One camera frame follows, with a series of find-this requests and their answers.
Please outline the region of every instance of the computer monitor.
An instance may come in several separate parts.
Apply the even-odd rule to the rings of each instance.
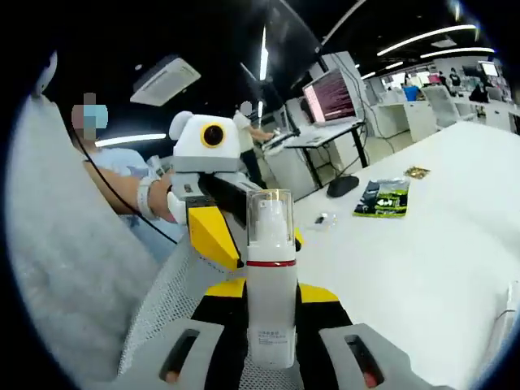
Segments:
[[[482,66],[482,70],[486,74],[486,76],[495,76],[498,77],[498,71],[496,70],[495,64],[491,62],[479,61]]]
[[[333,69],[303,87],[317,125],[343,122],[355,117],[349,90],[339,69]]]
[[[430,84],[440,84],[440,77],[438,75],[429,75],[428,80]]]
[[[482,72],[477,67],[462,66],[462,71],[468,77],[480,77],[482,75]]]

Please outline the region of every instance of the white bottle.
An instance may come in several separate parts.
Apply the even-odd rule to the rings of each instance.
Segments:
[[[246,286],[253,362],[281,370],[294,364],[297,269],[293,199],[288,190],[248,193]]]

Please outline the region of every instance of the black ceiling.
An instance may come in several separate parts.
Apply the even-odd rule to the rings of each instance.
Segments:
[[[463,6],[460,8],[459,19],[455,20],[454,7],[444,0],[369,0],[359,7],[348,23],[332,37],[325,46],[325,51],[331,53],[348,50],[354,61],[360,64],[359,71],[364,75],[381,71],[387,65],[400,61],[404,62],[402,67],[430,62],[431,58],[421,59],[420,55],[443,50],[432,46],[431,43],[446,37],[450,37],[457,44],[453,48],[492,47],[484,31],[480,31],[478,39],[475,39],[475,30],[461,30],[428,37],[377,57],[381,50],[408,38],[457,24],[479,25],[479,22]]]
[[[255,100],[240,63],[254,75],[259,73],[262,29],[273,16],[269,2],[193,0],[182,6],[176,4],[174,11],[165,9],[153,17],[132,18],[123,16],[121,11],[119,18],[98,20],[92,28],[73,22],[59,41],[58,70],[47,94],[65,113],[73,104],[82,102],[84,92],[95,92],[98,101],[109,107],[128,104],[133,83],[139,76],[164,56],[178,54],[201,73],[201,79],[164,107],[146,110],[165,118],[186,109],[229,115],[235,104]],[[318,41],[322,41],[354,3],[354,0],[288,0]],[[476,22],[464,11],[456,21],[444,0],[367,0],[323,51],[348,50],[354,61],[361,64],[361,74],[366,74],[397,61],[405,61],[405,65],[419,62],[420,54],[437,50],[430,44],[442,37],[408,45],[383,57],[376,56],[378,51],[420,33],[466,23]],[[303,32],[295,34],[294,37],[301,37],[305,44],[312,41]],[[457,47],[490,46],[484,33],[477,41],[471,31],[449,35]],[[290,85],[302,76],[301,68],[309,65],[308,58],[303,58],[298,49],[305,44],[295,45],[293,40],[280,45],[269,36],[269,30],[267,38],[271,58],[268,75],[274,77],[274,85],[282,98],[290,97]],[[136,71],[138,64],[142,69]]]

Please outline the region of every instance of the white chair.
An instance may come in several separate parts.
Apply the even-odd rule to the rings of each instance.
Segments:
[[[475,113],[461,115],[452,98],[449,96],[448,90],[443,85],[424,87],[421,91],[430,102],[438,130],[451,126],[461,120],[472,121],[477,116]]]

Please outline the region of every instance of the computer mouse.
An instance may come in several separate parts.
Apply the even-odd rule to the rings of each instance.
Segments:
[[[342,197],[346,193],[355,189],[359,185],[359,179],[356,176],[339,176],[336,177],[327,188],[329,197]]]

